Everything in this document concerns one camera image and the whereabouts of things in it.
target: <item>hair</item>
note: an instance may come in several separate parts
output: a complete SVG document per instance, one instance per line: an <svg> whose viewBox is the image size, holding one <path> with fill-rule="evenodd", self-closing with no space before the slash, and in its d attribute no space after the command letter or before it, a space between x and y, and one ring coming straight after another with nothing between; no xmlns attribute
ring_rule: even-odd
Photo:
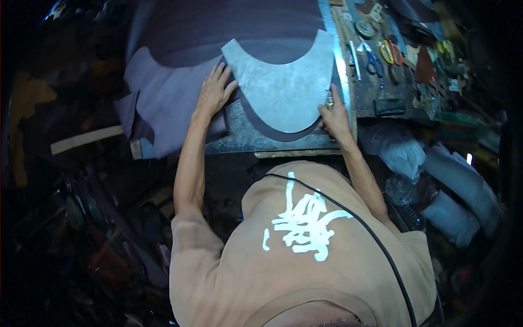
<svg viewBox="0 0 523 327"><path fill-rule="evenodd" d="M342 319L332 320L330 322L324 322L322 324L314 325L311 327L376 327L376 326L369 325L366 323L361 323L359 321L353 321L353 320L348 320L346 318L342 318Z"/></svg>

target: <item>forearm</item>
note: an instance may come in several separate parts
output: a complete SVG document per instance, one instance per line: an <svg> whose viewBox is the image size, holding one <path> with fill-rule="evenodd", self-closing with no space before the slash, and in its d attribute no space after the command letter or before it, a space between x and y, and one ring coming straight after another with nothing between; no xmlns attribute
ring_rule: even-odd
<svg viewBox="0 0 523 327"><path fill-rule="evenodd" d="M338 142L354 190L374 217L382 223L388 222L389 216L383 195L357 144L351 136L347 136L341 141L338 140Z"/></svg>
<svg viewBox="0 0 523 327"><path fill-rule="evenodd" d="M174 181L176 214L201 212L205 190L205 138L210 117L196 109L191 116L189 130L181 149Z"/></svg>

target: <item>white print on shirt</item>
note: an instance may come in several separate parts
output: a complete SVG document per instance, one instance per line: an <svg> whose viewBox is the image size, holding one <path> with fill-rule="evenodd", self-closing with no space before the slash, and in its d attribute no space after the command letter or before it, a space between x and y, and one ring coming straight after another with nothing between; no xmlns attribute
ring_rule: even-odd
<svg viewBox="0 0 523 327"><path fill-rule="evenodd" d="M294 178L294 172L289 172L288 176L289 178ZM283 237L286 246L291 246L293 242L302 244L292 246L294 253L318 251L314 254L316 261L325 261L328 257L328 239L334 235L333 230L327 231L327 225L336 218L352 218L353 216L345 210L335 210L318 219L320 212L327 212L327 207L325 206L325 200L317 192L314 192L314 195L305 194L293 209L293 188L294 181L288 181L285 190L287 208L284 213L278 215L280 219L272 220L274 230L289 231L289 233ZM267 242L265 236L267 235L268 238L269 235L268 229L265 229L265 232L263 245Z"/></svg>
<svg viewBox="0 0 523 327"><path fill-rule="evenodd" d="M264 249L264 251L269 251L270 248L267 246L267 240L269 239L269 229L266 228L264 231L263 231L263 243L261 244L261 247L262 249Z"/></svg>

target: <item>blue scissors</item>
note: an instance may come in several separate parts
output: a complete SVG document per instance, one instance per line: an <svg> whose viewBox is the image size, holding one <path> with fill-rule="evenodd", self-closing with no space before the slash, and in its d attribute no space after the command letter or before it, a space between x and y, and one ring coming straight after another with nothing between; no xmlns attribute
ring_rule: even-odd
<svg viewBox="0 0 523 327"><path fill-rule="evenodd" d="M385 76L385 68L383 67L383 64L381 61L376 58L374 53L372 53L372 49L370 46L363 40L362 37L359 37L361 40L361 44L363 44L363 47L365 48L365 51L367 52L367 58L369 59L369 62L367 63L367 71L369 74L374 75L377 74L378 77L384 77Z"/></svg>

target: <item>man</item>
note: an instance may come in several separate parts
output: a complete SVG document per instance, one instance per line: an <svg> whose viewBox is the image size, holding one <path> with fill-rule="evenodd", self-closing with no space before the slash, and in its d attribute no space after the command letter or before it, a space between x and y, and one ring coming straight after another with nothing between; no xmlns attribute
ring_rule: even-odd
<svg viewBox="0 0 523 327"><path fill-rule="evenodd" d="M376 240L317 191L266 176L243 197L244 221L225 247L211 231L201 212L203 148L211 117L237 86L225 87L230 72L222 64L203 82L176 172L169 294L180 326L410 326L399 282ZM420 231L400 233L390 221L334 85L332 92L334 109L319 110L352 186L334 169L306 161L270 173L312 186L370 227L394 260L420 325L436 301L427 239Z"/></svg>

